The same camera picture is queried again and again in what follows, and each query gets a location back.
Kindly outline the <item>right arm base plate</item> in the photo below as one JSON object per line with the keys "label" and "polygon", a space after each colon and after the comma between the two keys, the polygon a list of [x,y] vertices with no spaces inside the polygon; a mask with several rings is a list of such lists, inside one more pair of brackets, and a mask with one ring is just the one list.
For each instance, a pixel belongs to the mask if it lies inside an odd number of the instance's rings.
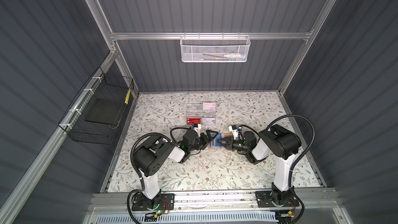
{"label": "right arm base plate", "polygon": [[287,191],[279,191],[273,189],[271,191],[256,191],[255,197],[258,207],[293,207],[300,206],[300,203],[294,195],[292,189]]}

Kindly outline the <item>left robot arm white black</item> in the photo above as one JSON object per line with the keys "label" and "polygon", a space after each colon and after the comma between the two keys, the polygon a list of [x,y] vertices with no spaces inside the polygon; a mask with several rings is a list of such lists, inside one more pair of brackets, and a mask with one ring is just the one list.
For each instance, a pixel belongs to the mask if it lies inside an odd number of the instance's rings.
{"label": "left robot arm white black", "polygon": [[140,179],[144,200],[151,206],[161,201],[161,189],[158,182],[158,170],[166,160],[177,163],[186,162],[196,151],[204,150],[219,134],[217,131],[200,132],[195,124],[190,127],[175,127],[170,136],[151,132],[141,136],[133,145],[130,160]]}

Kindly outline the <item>blue credit card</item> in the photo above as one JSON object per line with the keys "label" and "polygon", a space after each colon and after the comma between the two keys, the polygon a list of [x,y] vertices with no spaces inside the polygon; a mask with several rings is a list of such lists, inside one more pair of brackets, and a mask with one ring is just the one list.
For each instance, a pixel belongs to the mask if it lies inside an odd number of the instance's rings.
{"label": "blue credit card", "polygon": [[222,134],[218,134],[210,143],[210,149],[221,149],[222,145],[218,143],[218,140],[222,138]]}

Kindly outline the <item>pink leather card holder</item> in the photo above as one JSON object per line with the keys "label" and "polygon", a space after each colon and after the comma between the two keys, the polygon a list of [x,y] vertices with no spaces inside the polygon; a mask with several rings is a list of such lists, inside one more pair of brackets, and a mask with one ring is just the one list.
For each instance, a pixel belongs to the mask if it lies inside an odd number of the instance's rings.
{"label": "pink leather card holder", "polygon": [[232,137],[232,133],[216,133],[216,132],[211,132],[209,134],[211,138],[211,142],[208,145],[209,149],[222,149],[223,146],[218,142],[220,139],[227,138],[227,137]]}

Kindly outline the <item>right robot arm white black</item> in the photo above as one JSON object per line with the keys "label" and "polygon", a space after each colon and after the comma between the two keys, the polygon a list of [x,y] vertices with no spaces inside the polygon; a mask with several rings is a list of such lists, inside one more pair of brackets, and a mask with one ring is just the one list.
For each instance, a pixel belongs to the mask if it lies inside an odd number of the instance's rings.
{"label": "right robot arm white black", "polygon": [[292,186],[292,172],[299,159],[301,140],[288,129],[275,124],[257,132],[252,128],[243,132],[242,126],[229,126],[231,136],[217,139],[216,142],[230,151],[244,155],[251,164],[264,161],[270,154],[276,156],[276,172],[270,193],[275,206],[282,207],[295,198]]}

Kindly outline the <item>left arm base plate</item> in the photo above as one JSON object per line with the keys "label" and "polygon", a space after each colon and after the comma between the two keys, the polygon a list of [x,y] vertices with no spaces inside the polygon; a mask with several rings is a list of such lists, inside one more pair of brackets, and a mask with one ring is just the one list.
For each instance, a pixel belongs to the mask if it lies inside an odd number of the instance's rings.
{"label": "left arm base plate", "polygon": [[130,206],[133,211],[170,211],[174,209],[174,203],[175,194],[160,193],[154,199],[148,199],[141,193],[135,193],[130,199]]}

